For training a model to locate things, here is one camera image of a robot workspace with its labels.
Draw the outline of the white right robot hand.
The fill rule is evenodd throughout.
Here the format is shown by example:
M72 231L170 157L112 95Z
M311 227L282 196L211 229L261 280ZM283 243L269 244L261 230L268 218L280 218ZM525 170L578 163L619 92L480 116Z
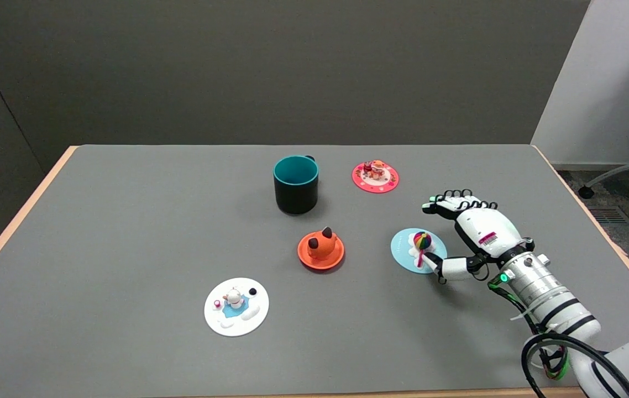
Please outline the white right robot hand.
M453 220L455 231L472 251L467 257L443 259L432 249L421 249L419 264L428 265L440 283L477 277L483 267L496 264L501 268L517 255L535 248L533 239L521 237L496 202L482 201L467 189L432 196L422 205L422 211Z

